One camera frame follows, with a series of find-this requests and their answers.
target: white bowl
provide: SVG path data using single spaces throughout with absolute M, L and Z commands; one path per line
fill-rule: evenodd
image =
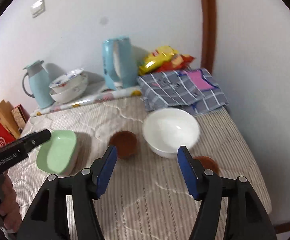
M 53 89 L 51 89 L 50 95 L 58 103 L 67 103 L 82 95 L 87 88 L 87 83 L 87 75 L 83 74 L 82 82 L 79 85 L 69 88 L 61 93 L 56 93 Z
M 53 80 L 53 82 L 50 83 L 49 88 L 53 89 L 56 93 L 61 93 L 69 88 L 76 87 L 83 81 L 83 71 L 83 68 L 78 68 L 67 72 Z
M 165 158 L 176 158 L 180 146 L 185 145 L 189 150 L 199 135 L 197 120 L 176 108 L 154 111 L 143 123 L 143 136 L 149 147 Z

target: striped mattress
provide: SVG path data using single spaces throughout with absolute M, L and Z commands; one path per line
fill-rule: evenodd
M 137 154 L 128 160 L 118 160 L 106 193 L 94 201 L 105 239 L 188 239 L 200 202 L 189 195 L 177 161 L 154 154 L 147 146 L 141 127 L 147 116 L 139 97 L 82 106 L 29 119 L 23 136 L 42 129 L 72 130 L 77 134 L 79 156 L 72 174 L 89 167 L 100 158 L 110 137 L 128 130 L 138 139 Z M 248 178 L 266 211 L 271 201 L 245 140 L 225 109 L 196 117 L 201 127 L 192 156 L 209 156 L 220 167 L 220 175 L 236 179 Z M 17 192 L 22 217 L 37 191 L 48 176 L 39 170 L 35 160 L 38 150 L 9 170 Z M 72 198 L 67 197 L 67 213 L 71 239 L 77 239 Z M 227 199 L 222 207 L 217 240 L 223 239 Z

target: brown cup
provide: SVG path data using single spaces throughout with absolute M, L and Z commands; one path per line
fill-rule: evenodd
M 116 147 L 118 158 L 126 159 L 136 153 L 137 138 L 132 132 L 120 131 L 110 138 L 109 145 Z
M 197 156 L 194 157 L 194 159 L 199 160 L 206 170 L 210 169 L 214 171 L 217 175 L 219 175 L 218 164 L 212 158 L 207 156 Z

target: light switch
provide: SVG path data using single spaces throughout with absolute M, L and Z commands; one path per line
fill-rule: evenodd
M 38 0 L 31 6 L 31 12 L 33 18 L 37 17 L 41 13 L 45 12 L 45 3 L 44 0 Z

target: wall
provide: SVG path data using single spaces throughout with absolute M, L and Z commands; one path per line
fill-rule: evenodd
M 217 0 L 214 76 L 261 169 L 274 224 L 290 221 L 290 11 L 281 0 Z
M 38 59 L 102 75 L 101 43 L 118 35 L 129 35 L 141 48 L 138 57 L 167 44 L 200 64 L 200 0 L 45 0 L 46 11 L 32 19 L 36 1 L 14 0 L 0 18 L 0 101 L 22 104 L 29 112 L 36 108 L 21 81 L 22 68 Z M 55 65 L 47 67 L 51 78 L 60 73 Z

